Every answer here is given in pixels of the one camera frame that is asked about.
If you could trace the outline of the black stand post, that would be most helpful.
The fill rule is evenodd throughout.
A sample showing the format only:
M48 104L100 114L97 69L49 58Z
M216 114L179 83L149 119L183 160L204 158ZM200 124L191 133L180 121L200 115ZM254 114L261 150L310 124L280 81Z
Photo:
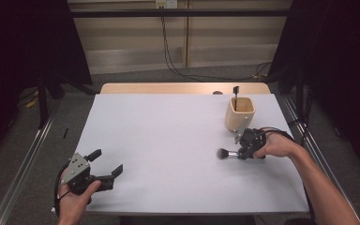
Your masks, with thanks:
M296 83L296 112L298 119L304 120L304 83L303 83L303 70L298 69L297 83Z
M46 88L43 81L43 76L37 77L37 92L39 102L39 129L42 129L48 120L48 104L46 97Z

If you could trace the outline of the metal floor rail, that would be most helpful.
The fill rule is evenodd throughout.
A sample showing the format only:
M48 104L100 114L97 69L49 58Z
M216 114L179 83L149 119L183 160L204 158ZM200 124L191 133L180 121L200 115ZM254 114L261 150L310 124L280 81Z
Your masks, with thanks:
M61 102L54 102L48 110L48 117L41 128L37 130L37 134L27 150L20 169L17 171L14 180L11 182L6 194L0 202L0 225L6 225L11 211L23 190L24 182L27 179L33 164L36 160L38 152L44 144L47 135L51 129L53 119L60 108Z
M354 215L356 216L356 218L360 224L360 218L357 215L357 212L355 211L354 206L353 206L348 194L346 193L344 188L341 186L341 184L339 183L335 174L333 173L332 169L330 168L330 165L328 164L326 158L324 157L324 155L321 151L321 148L315 141L312 133L309 131L307 124L298 115L295 103L293 102L293 100L290 97L284 97L282 99L282 103L286 108L286 112L290 115L293 123L297 127L298 133L301 137L301 144L304 147L306 147L306 149L311 154L314 161L319 165L319 167L322 169L322 171L334 183L334 185L337 187L339 192L343 195L343 197L347 201L348 205L351 207Z

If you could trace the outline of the black curtain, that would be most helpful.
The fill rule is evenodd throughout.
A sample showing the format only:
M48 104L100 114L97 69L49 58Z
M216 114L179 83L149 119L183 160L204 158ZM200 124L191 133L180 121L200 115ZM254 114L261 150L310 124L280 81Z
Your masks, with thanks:
M269 78L305 82L360 159L360 0L292 0Z
M0 140L20 93L44 81L92 82L68 0L0 0Z

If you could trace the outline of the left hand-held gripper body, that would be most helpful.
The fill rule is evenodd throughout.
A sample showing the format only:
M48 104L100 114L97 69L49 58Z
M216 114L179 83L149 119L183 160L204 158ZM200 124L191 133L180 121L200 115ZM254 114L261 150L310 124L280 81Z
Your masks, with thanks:
M79 153L75 153L69 160L67 171L63 176L63 184L69 186L71 193L83 194L93 181L90 176L90 164Z

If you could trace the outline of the black makeup brush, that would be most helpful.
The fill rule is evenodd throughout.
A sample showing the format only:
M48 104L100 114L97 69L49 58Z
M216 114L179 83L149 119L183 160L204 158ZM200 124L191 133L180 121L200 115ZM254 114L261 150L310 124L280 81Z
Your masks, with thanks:
M219 148L217 150L217 157L219 159L225 159L225 158L238 158L239 157L239 153L238 152L234 152L234 151L228 151L226 149L223 148Z

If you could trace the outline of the black horizontal bar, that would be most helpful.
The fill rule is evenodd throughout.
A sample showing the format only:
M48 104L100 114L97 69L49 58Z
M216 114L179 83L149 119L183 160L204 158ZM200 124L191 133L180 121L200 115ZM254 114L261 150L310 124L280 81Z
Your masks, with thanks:
M288 9L121 9L121 10L71 10L73 18L123 18L123 17L287 17Z

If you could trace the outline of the person's left hand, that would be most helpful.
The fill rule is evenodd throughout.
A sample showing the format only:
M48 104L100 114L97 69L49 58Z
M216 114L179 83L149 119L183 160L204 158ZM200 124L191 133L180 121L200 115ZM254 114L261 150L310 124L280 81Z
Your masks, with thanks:
M89 200L100 185L100 181L94 181L81 195L72 193L68 185L60 186L58 189L60 210L57 225L79 225Z

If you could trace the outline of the person's right hand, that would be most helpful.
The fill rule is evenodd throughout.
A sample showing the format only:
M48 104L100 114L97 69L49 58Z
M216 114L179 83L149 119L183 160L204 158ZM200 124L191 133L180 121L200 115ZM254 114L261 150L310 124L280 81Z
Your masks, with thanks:
M269 132L266 136L265 146L256 151L253 156L255 158L267 155L278 158L291 158L296 150L297 145L293 141L278 133Z

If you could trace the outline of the beige cup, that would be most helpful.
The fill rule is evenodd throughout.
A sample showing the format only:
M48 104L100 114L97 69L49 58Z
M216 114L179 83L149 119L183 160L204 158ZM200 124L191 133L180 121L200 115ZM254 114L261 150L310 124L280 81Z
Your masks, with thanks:
M232 97L225 114L225 126L230 131L235 131L242 122L247 122L248 128L256 110L249 97Z

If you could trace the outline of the wooden table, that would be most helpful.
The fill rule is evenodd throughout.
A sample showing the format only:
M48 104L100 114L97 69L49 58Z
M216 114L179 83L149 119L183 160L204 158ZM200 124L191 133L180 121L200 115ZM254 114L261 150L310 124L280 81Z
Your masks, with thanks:
M240 94L270 94L263 82L111 82L105 83L101 94L202 94L229 95L235 86Z

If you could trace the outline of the white wall socket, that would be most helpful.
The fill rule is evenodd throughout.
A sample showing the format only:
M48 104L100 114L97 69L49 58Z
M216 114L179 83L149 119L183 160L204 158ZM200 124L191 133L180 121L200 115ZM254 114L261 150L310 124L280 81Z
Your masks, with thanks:
M156 0L156 8L178 8L177 0Z

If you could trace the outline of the white table mat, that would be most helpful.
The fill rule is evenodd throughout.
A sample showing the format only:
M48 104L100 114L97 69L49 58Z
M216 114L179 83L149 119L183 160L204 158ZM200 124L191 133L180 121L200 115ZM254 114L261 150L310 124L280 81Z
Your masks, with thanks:
M225 126L227 95L96 96L77 152L102 154L94 175L118 165L109 191L96 193L90 214L236 215L306 212L302 181L285 157L220 159L237 150Z

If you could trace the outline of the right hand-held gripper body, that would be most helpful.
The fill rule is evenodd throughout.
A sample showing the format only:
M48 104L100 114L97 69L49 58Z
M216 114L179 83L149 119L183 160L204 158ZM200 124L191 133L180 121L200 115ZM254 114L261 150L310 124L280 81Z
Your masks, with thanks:
M262 130L246 127L246 123L242 122L234 131L234 143L241 145L238 153L247 151L248 158L253 158L253 154L265 146L266 136Z

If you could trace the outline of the thin black brush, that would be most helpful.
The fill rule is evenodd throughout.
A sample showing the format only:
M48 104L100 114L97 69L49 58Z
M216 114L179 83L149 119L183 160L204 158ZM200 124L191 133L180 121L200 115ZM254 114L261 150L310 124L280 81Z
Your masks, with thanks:
M232 89L233 93L234 93L234 104L233 104L233 109L236 112L237 111L237 99L238 99L238 93L239 93L239 86L235 86Z

